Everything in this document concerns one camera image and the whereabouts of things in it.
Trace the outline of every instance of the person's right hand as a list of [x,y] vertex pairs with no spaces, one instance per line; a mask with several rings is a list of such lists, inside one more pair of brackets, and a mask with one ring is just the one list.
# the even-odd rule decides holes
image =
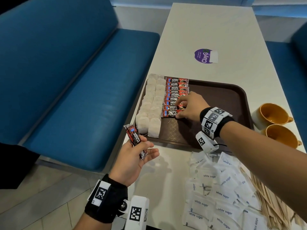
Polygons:
[[186,106],[186,109],[176,115],[177,119],[188,118],[190,120],[200,121],[199,115],[201,111],[210,107],[201,95],[193,91],[189,92],[188,95],[181,96],[176,101],[175,106],[178,106],[181,102]]

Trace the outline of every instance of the brown tray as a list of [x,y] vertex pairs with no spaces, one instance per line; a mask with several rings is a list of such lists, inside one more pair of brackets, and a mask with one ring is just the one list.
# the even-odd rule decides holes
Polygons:
[[[190,91],[200,94],[210,106],[217,106],[231,113],[238,123],[254,129],[246,93],[241,87],[232,84],[198,80],[190,80],[189,87]],[[148,140],[201,149],[201,146],[195,138],[195,135],[199,131],[201,131],[200,121],[162,118],[159,138],[148,137]],[[224,144],[223,140],[219,137],[215,140],[217,143]],[[220,145],[220,150],[231,153],[228,147],[222,145]]]

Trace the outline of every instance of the wristband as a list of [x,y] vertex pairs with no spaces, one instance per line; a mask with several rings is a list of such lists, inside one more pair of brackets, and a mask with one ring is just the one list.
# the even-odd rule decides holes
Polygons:
[[201,111],[200,121],[202,131],[213,139],[219,137],[222,127],[234,119],[231,114],[218,107],[208,107]]
[[128,188],[106,174],[88,197],[84,212],[99,222],[112,223],[116,215],[123,214],[119,209],[125,199],[128,199]]

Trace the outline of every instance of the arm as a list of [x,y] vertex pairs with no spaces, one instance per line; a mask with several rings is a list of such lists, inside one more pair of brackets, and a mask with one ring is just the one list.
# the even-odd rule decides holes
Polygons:
[[[141,135],[140,139],[142,142],[135,147],[132,147],[130,141],[123,144],[109,174],[109,178],[128,187],[139,177],[144,164],[159,156],[159,150],[152,148],[154,147],[153,143],[147,141]],[[141,160],[139,154],[143,150],[147,150],[148,155],[144,160]],[[74,230],[111,230],[111,227],[111,223],[101,223],[86,213],[83,213]]]
[[[177,101],[187,108],[176,117],[199,121],[209,107],[202,96],[190,92]],[[235,156],[268,188],[307,221],[307,154],[261,135],[236,122],[228,122],[220,137]]]

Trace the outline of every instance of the cup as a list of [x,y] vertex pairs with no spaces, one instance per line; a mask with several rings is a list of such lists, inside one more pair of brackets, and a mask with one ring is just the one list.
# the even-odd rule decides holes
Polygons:
[[272,124],[284,125],[293,121],[283,108],[273,103],[262,104],[252,113],[251,118],[259,130]]
[[302,145],[302,142],[297,140],[296,136],[292,131],[288,128],[273,124],[261,131],[261,134],[274,139],[280,143],[290,146],[291,148],[297,148],[298,146]]

